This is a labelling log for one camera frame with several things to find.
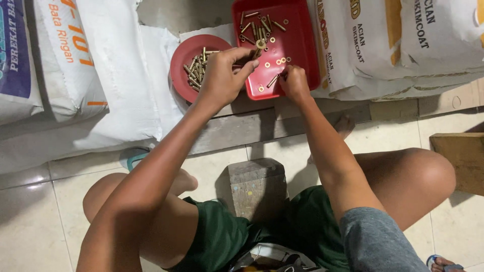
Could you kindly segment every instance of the green shorts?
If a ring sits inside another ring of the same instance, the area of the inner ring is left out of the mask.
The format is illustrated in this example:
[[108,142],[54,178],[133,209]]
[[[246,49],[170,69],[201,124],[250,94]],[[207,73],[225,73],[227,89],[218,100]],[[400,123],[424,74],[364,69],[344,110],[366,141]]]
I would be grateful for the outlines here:
[[238,256],[261,242],[305,254],[332,272],[348,272],[343,242],[322,186],[307,188],[290,201],[284,216],[268,225],[233,216],[220,202],[186,202],[198,207],[198,227],[185,258],[170,272],[228,271]]

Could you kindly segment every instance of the blue label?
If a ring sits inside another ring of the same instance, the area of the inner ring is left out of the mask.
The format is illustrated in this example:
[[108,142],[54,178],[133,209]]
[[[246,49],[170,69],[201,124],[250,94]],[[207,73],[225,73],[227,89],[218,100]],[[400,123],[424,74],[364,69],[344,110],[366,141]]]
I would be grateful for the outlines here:
[[0,93],[30,97],[30,63],[22,0],[0,0]]

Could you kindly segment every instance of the white tile floor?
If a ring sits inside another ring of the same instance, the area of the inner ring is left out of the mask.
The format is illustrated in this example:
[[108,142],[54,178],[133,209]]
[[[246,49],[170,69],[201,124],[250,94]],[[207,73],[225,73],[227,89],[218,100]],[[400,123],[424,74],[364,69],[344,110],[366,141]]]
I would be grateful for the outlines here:
[[[484,122],[484,113],[451,114],[422,120],[369,122],[356,126],[346,140],[354,153],[430,148],[434,133],[463,132]],[[126,172],[119,152],[87,154],[50,162],[21,173],[0,175],[0,272],[74,271],[89,223],[82,199],[101,177]],[[304,135],[256,143],[188,158],[183,168],[198,178],[199,188],[185,193],[197,200],[230,200],[226,166],[272,157],[286,168],[289,195],[318,183],[307,165]],[[405,232],[417,254],[440,254],[468,272],[484,271],[484,197],[456,192]],[[161,271],[143,261],[148,272]]]

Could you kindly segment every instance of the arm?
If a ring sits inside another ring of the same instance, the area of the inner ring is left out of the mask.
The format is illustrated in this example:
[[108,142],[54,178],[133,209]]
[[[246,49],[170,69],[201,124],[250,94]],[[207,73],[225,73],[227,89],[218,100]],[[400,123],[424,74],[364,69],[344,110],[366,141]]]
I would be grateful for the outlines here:
[[116,187],[101,207],[81,245],[78,272],[141,271],[143,233],[170,190],[193,143],[209,119],[238,95],[258,66],[248,62],[238,73],[235,61],[249,56],[233,48],[210,56],[197,100],[182,120]]
[[309,148],[336,221],[339,222],[346,211],[357,207],[384,211],[351,150],[311,97],[304,69],[288,65],[283,74],[286,79],[281,77],[279,82],[301,111]]

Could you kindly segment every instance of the blue sandal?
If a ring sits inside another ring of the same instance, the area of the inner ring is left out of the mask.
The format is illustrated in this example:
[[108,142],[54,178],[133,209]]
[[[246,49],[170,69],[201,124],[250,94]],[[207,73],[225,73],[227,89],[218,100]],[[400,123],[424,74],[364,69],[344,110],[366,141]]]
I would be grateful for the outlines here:
[[[432,255],[430,256],[428,259],[427,259],[427,267],[432,270],[432,264],[435,263],[435,259],[437,257],[440,257],[440,258],[443,258],[442,256],[440,255]],[[464,269],[464,267],[462,267],[462,265],[460,264],[453,264],[453,265],[445,265],[444,266],[444,272],[449,272],[451,269]]]

